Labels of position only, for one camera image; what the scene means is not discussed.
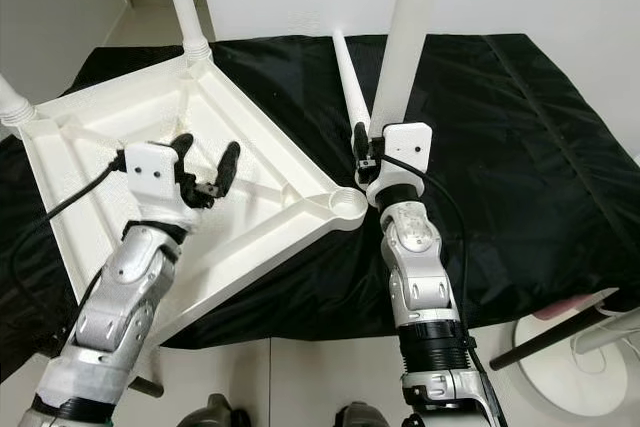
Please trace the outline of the white plastic table leg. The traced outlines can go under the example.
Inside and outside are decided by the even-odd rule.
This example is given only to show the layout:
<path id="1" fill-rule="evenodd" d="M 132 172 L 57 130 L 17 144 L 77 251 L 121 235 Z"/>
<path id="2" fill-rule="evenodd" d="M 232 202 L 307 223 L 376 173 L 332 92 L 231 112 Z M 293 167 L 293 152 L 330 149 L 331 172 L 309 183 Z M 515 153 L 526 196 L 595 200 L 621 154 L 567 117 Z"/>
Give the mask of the white plastic table leg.
<path id="1" fill-rule="evenodd" d="M 332 33 L 332 43 L 335 51 L 335 61 L 337 61 L 338 71 L 340 75 L 340 84 L 346 102 L 346 110 L 349 124 L 370 124 L 370 112 L 365 102 L 364 93 L 358 83 L 358 76 L 355 70 L 355 63 L 349 55 L 346 37 L 342 31 L 334 30 Z"/>
<path id="2" fill-rule="evenodd" d="M 182 34 L 184 57 L 189 65 L 210 61 L 212 49 L 198 20 L 195 0 L 172 0 L 172 2 L 180 34 Z"/>
<path id="3" fill-rule="evenodd" d="M 389 125 L 404 120 L 434 8 L 435 0 L 394 2 L 372 107 L 371 138 L 384 138 Z"/>
<path id="4" fill-rule="evenodd" d="M 0 121 L 10 130 L 36 120 L 38 112 L 26 97 L 19 94 L 4 76 L 0 76 Z"/>

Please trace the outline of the black fabric table cover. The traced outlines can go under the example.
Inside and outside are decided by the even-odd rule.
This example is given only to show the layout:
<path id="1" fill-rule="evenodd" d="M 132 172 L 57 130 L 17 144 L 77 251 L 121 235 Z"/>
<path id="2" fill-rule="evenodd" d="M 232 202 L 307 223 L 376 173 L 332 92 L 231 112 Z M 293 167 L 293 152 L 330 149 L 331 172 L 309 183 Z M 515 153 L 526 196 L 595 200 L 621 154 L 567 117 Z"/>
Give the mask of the black fabric table cover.
<path id="1" fill-rule="evenodd" d="M 165 60 L 179 46 L 100 47 L 77 92 Z M 346 107 L 332 40 L 269 37 L 212 44 L 214 61 L 340 185 L 353 185 Z M 640 294 L 640 166 L 568 76 L 525 34 L 430 35 L 406 120 L 433 129 L 428 174 L 465 217 L 471 328 L 529 316 L 571 296 L 617 287 Z M 45 215 L 23 145 L 0 143 L 1 381 L 33 354 L 51 355 L 45 311 L 10 286 L 12 244 Z M 284 337 L 393 336 L 387 268 L 374 223 L 315 241 L 170 337 L 204 349 Z M 72 289 L 49 226 L 15 271 L 50 305 Z"/>

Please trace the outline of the dark metal table leg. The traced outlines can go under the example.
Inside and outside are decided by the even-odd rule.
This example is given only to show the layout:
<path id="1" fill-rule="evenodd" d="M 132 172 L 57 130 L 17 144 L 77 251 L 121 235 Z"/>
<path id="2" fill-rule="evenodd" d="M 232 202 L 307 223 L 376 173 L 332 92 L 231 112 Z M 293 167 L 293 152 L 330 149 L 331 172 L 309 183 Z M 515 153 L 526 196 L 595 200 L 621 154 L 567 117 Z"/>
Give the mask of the dark metal table leg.
<path id="1" fill-rule="evenodd" d="M 129 389 L 142 392 L 143 395 L 151 396 L 151 398 L 161 398 L 165 394 L 165 387 L 161 383 L 142 376 L 133 377 L 133 380 L 129 382 Z"/>
<path id="2" fill-rule="evenodd" d="M 498 357 L 490 360 L 488 366 L 494 371 L 504 369 L 511 364 L 518 362 L 530 355 L 538 353 L 538 351 L 548 348 L 550 345 L 559 343 L 561 340 L 566 340 L 567 337 L 572 337 L 575 334 L 580 334 L 584 330 L 599 325 L 605 318 L 611 316 L 611 314 L 626 313 L 634 311 L 639 307 L 640 300 L 634 298 L 630 294 L 620 294 L 618 289 L 607 289 L 612 291 L 612 294 L 607 299 L 603 299 L 602 302 L 590 305 L 589 308 L 582 309 L 582 311 L 573 314 L 573 316 L 563 319 L 558 323 L 553 323 L 552 326 L 540 334 L 531 337 L 525 341 L 515 341 L 513 346 L 508 351 L 499 354 Z M 535 318 L 530 314 L 524 318 L 517 319 L 516 325 L 521 325 L 522 322 L 534 321 Z"/>

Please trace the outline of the grey robot left leg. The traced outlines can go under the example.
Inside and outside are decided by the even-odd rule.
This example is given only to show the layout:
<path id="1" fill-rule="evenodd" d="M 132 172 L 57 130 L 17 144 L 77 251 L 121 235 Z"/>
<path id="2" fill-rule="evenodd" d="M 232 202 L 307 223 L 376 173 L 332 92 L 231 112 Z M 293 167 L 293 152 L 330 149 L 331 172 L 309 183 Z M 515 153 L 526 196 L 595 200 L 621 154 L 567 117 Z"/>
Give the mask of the grey robot left leg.
<path id="1" fill-rule="evenodd" d="M 205 407 L 184 415 L 175 427 L 243 427 L 243 422 L 227 396 L 215 392 L 207 396 Z"/>

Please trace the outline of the grey robot leg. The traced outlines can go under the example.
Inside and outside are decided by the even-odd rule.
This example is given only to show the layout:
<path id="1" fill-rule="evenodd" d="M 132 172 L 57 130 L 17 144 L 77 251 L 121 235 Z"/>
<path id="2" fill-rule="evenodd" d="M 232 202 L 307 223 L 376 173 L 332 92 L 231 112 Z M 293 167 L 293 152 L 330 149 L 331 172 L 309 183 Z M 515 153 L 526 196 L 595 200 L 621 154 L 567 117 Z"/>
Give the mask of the grey robot leg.
<path id="1" fill-rule="evenodd" d="M 215 392 L 207 396 L 205 407 L 184 415 L 175 427 L 243 427 L 243 422 L 227 396 Z"/>
<path id="2" fill-rule="evenodd" d="M 390 424 L 379 409 L 365 401 L 352 401 L 335 413 L 333 427 L 390 427 Z"/>

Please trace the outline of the grey robot right leg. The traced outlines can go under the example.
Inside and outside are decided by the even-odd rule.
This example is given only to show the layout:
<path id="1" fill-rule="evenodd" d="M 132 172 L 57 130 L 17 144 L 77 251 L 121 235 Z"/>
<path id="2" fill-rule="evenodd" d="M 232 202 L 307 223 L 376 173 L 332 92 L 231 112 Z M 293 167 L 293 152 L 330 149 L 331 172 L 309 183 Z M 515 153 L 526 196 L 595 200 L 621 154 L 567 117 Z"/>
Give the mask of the grey robot right leg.
<path id="1" fill-rule="evenodd" d="M 379 409 L 365 401 L 352 401 L 335 413 L 333 427 L 390 427 L 390 424 Z"/>

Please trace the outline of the white floor fan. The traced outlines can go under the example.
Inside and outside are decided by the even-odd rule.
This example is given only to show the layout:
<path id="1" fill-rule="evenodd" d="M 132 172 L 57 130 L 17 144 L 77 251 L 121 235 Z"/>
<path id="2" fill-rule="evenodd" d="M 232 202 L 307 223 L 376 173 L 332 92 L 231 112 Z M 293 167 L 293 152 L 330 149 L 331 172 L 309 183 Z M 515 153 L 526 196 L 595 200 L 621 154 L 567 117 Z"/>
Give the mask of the white floor fan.
<path id="1" fill-rule="evenodd" d="M 577 312 L 515 325 L 525 341 Z M 515 363 L 532 391 L 554 412 L 573 419 L 640 417 L 640 307 Z"/>

